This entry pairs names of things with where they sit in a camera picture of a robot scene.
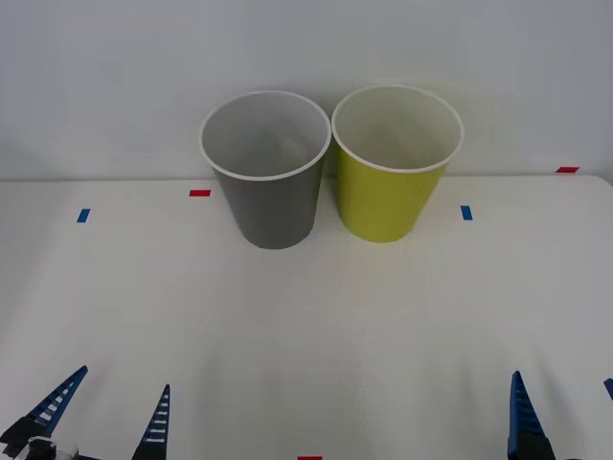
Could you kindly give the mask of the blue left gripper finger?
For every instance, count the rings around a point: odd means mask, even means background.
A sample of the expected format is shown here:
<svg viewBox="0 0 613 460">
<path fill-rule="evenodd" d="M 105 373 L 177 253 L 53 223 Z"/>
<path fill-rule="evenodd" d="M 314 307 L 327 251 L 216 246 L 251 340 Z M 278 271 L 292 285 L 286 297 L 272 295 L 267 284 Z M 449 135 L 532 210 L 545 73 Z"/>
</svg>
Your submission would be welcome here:
<svg viewBox="0 0 613 460">
<path fill-rule="evenodd" d="M 13 423 L 2 435 L 3 453 L 17 455 L 31 438 L 51 438 L 68 403 L 88 372 L 81 366 L 56 389 L 49 393 L 34 409 Z"/>
<path fill-rule="evenodd" d="M 132 460 L 166 460 L 170 426 L 170 385 L 166 384 Z"/>
</svg>

